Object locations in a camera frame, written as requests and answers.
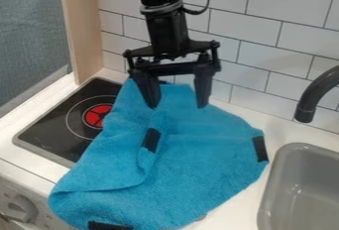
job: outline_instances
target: wooden panel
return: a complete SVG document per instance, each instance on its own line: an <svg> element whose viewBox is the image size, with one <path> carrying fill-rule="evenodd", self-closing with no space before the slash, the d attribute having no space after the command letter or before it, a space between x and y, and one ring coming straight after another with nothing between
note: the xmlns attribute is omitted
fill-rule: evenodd
<svg viewBox="0 0 339 230"><path fill-rule="evenodd" d="M62 0L71 62L78 84L103 66L98 0Z"/></svg>

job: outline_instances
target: red burner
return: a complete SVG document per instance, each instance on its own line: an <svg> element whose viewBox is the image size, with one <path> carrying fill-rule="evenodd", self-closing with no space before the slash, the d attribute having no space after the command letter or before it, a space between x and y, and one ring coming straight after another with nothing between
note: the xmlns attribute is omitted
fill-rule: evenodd
<svg viewBox="0 0 339 230"><path fill-rule="evenodd" d="M93 128L102 128L103 119L111 111L113 105L97 105L87 110L84 115L86 124Z"/></svg>

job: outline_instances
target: sink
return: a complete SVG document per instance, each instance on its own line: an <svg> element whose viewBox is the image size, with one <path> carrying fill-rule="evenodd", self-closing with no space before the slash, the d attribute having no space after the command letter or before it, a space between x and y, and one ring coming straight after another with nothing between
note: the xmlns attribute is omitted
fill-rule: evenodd
<svg viewBox="0 0 339 230"><path fill-rule="evenodd" d="M278 150L257 223L259 230L338 230L339 153L302 143Z"/></svg>

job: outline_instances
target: black cable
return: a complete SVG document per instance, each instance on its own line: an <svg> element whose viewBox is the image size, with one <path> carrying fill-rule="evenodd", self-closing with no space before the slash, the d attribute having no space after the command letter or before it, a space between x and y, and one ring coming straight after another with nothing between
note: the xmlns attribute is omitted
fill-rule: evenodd
<svg viewBox="0 0 339 230"><path fill-rule="evenodd" d="M206 5L205 5L205 7L202 8L201 10L199 10L199 11L189 10L189 9L187 9L187 8L184 8L184 7L182 7L182 10L183 10L185 13L190 14L190 15L200 15L200 14L204 13L204 12L208 9L208 7L209 7L209 1L210 1L210 0L207 0L207 3L206 3Z"/></svg>

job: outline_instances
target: faucet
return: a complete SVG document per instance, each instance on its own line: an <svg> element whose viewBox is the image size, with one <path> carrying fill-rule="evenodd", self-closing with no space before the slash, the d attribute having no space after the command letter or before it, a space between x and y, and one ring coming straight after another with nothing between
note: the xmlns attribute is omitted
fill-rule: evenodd
<svg viewBox="0 0 339 230"><path fill-rule="evenodd" d="M308 85L297 104L294 118L301 123L310 123L320 99L338 84L339 65L325 71Z"/></svg>

